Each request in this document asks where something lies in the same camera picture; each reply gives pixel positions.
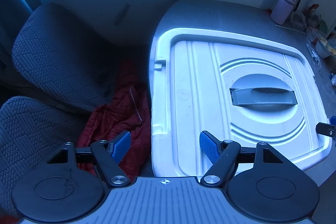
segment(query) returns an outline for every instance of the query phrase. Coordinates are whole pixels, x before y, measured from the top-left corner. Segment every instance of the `curtain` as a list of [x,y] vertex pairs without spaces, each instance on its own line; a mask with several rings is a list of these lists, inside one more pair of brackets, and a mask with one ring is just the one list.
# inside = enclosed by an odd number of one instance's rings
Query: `curtain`
[[40,0],[0,0],[0,84],[22,84],[11,61],[11,50],[23,24],[39,5]]

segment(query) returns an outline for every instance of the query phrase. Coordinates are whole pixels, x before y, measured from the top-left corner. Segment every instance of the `storage bin lid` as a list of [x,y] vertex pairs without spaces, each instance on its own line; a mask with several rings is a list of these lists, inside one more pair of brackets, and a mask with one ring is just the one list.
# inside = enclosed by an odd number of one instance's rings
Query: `storage bin lid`
[[[295,48],[247,35],[178,28],[158,40],[152,97],[156,176],[201,177],[199,146],[209,131],[255,147],[264,141],[306,170],[326,158],[331,138],[312,69]],[[237,172],[252,167],[241,164]]]

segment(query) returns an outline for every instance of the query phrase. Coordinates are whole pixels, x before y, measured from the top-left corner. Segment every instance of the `lid handle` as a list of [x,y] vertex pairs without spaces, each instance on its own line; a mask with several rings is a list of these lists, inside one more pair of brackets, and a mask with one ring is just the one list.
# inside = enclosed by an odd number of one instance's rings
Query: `lid handle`
[[230,89],[234,106],[297,105],[294,91],[279,88]]

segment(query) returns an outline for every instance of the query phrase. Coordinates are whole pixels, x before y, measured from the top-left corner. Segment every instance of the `silver screw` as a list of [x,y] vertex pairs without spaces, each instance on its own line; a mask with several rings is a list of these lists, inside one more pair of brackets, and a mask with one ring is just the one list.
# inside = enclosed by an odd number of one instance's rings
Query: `silver screw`
[[209,183],[209,184],[214,184],[214,183],[217,183],[219,182],[221,179],[218,177],[218,176],[215,176],[215,175],[208,175],[206,177],[204,177],[204,181],[206,183]]
[[127,178],[125,176],[114,176],[111,178],[111,182],[113,184],[123,184],[127,181]]

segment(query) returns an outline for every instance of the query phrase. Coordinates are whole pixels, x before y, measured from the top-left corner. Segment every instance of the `gray fabric chair cushion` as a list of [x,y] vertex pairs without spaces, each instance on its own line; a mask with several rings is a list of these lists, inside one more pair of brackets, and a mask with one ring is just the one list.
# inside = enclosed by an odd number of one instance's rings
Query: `gray fabric chair cushion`
[[111,100],[113,53],[107,41],[71,12],[47,4],[22,27],[12,60],[26,80],[52,98],[92,111]]
[[11,189],[15,182],[62,143],[77,142],[86,120],[16,96],[0,109],[0,206],[15,215]]

